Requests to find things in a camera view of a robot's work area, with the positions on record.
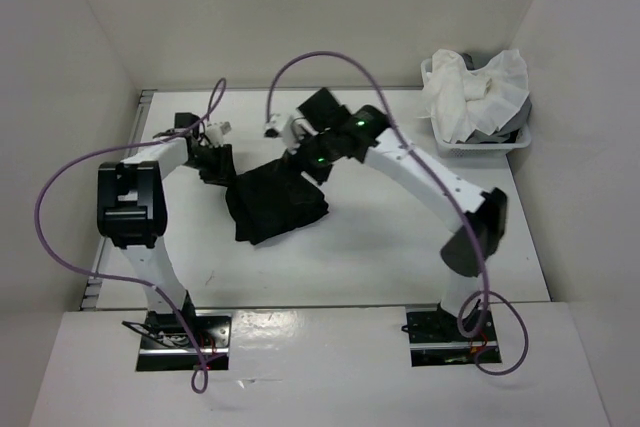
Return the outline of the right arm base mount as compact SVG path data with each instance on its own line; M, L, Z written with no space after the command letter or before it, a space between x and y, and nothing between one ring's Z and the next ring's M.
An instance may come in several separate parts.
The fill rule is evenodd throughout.
M491 312L482 331L472 339L462 336L456 319L438 305L408 308L401 331L408 337L413 367L471 365L477 354L481 364L501 362Z

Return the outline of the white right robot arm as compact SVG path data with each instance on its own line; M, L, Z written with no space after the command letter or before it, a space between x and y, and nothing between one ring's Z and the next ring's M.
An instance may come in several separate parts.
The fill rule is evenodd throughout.
M438 328L459 340L473 327L470 298L481 293L481 268L506 230L507 196L487 191L449 170L416 145L402 142L388 115L365 105L356 112L322 88L284 121L270 120L296 167L323 183L333 164L349 158L404 188L440 219L451 236L440 250L450 271L439 302Z

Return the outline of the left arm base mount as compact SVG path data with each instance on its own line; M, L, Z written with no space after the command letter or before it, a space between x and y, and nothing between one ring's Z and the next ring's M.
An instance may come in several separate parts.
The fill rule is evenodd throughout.
M188 318L209 371L229 368L231 317L202 313ZM122 321L121 325L140 338L138 372L191 371L199 359L188 334L172 315L148 312L143 322Z

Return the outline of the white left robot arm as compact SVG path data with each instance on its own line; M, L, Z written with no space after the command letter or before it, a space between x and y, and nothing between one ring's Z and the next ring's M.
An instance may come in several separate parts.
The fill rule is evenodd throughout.
M199 121L192 113L174 116L174 127L150 146L98 170L97 227L129 260L144 292L152 332L180 347L198 337L199 322L188 290L175 273L164 241L168 208L163 181L176 168L196 170L205 183L228 186L236 177L228 122Z

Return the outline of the black pleated skirt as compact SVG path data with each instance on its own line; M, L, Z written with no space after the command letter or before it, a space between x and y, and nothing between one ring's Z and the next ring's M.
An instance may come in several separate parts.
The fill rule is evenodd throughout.
M329 213L322 191L284 159L238 175L227 188L225 201L235 222L235 240L253 246Z

